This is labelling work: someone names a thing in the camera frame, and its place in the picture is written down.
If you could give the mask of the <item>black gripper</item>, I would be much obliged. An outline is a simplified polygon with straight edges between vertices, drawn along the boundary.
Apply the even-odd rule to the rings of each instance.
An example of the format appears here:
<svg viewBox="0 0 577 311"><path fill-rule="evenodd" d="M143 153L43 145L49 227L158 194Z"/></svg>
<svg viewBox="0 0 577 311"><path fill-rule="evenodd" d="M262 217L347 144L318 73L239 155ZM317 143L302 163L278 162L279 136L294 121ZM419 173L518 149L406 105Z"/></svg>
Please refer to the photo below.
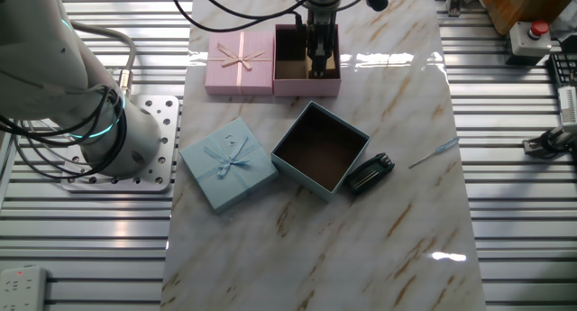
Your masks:
<svg viewBox="0 0 577 311"><path fill-rule="evenodd" d="M324 54L333 53L335 22L335 11L316 9L308 11L307 53L314 54L310 57L313 78L323 78L325 76L327 57Z"/></svg>

